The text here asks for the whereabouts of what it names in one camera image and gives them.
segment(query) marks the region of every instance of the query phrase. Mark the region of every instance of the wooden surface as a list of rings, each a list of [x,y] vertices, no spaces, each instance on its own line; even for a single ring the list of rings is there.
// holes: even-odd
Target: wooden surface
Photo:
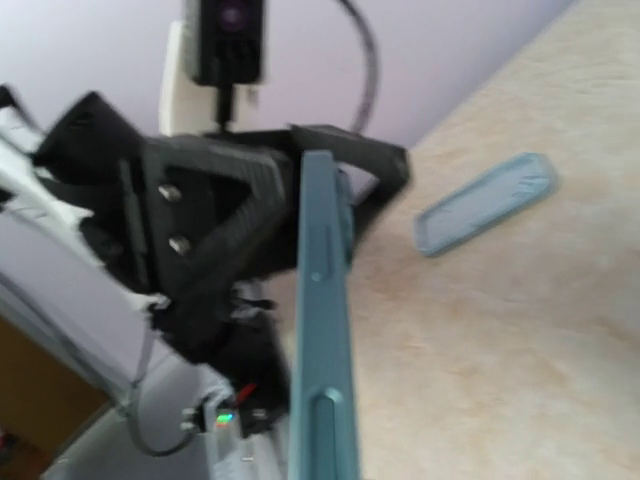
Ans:
[[[106,402],[91,387],[0,318],[0,425],[53,454]]]
[[[523,151],[560,190],[421,257],[414,215]],[[578,3],[412,162],[350,281],[364,477],[640,478],[640,2]]]

